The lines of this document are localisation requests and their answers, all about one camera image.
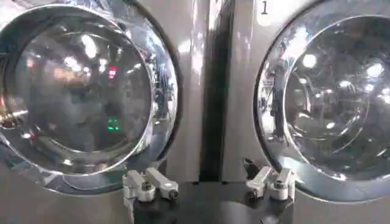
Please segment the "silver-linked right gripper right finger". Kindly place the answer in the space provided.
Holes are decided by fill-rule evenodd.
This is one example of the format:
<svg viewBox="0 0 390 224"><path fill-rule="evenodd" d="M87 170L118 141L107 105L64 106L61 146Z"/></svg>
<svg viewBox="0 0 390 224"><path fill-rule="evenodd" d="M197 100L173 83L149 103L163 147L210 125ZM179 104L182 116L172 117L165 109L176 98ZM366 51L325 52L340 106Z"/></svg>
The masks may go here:
<svg viewBox="0 0 390 224"><path fill-rule="evenodd" d="M276 172L270 166L259 166L249 158L242 159L247 173L246 187L251 200L263 198L267 191L273 200L295 199L296 175L291 169Z"/></svg>

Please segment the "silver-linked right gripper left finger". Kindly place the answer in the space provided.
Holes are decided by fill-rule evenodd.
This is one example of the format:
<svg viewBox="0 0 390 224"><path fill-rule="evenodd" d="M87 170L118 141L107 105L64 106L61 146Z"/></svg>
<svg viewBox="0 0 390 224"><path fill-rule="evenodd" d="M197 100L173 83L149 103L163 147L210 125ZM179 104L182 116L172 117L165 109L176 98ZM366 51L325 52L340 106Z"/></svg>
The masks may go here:
<svg viewBox="0 0 390 224"><path fill-rule="evenodd" d="M122 176L124 206L130 214L147 210L172 210L179 206L179 184L158 169L129 170Z"/></svg>

